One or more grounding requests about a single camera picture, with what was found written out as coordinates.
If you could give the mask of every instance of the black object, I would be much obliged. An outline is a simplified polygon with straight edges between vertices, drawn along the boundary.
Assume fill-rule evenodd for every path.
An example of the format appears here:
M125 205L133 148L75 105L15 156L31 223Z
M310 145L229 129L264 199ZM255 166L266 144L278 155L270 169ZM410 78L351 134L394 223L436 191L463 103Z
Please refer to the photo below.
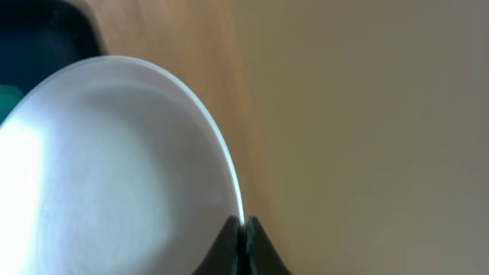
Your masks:
M31 91L57 70L101 55L87 18L62 1L0 1L0 85Z
M244 228L229 217L193 275L292 275L256 217Z

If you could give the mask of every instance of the white bowl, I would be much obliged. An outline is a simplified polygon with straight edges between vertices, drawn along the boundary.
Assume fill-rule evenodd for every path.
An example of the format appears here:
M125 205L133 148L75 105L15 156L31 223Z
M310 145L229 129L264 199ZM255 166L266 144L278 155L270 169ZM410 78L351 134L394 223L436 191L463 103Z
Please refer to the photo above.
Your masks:
M191 274L230 215L225 142L197 97L129 57L69 66L0 129L1 274Z

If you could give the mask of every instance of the teal object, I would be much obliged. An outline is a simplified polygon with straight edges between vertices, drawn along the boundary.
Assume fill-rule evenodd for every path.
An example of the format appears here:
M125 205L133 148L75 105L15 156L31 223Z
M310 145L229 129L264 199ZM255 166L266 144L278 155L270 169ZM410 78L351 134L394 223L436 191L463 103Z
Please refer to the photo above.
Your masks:
M0 85L0 124L23 98L24 94L16 87Z

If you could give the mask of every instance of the wooden surface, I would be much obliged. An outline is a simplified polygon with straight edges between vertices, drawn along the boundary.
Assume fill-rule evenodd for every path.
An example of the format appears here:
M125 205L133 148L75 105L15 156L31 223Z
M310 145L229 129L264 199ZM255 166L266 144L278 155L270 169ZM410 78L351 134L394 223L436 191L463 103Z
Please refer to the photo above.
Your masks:
M267 173L258 120L228 0L86 0L111 55L148 60L185 82L219 126L235 163L246 215L280 235L262 192Z
M295 274L489 274L489 2L242 0Z

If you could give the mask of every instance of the beige wall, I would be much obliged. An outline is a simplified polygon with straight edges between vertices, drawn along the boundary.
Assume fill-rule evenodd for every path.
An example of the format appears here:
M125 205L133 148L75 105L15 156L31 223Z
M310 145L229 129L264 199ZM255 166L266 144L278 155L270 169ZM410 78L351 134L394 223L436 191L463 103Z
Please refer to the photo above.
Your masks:
M489 2L236 8L290 269L488 274Z

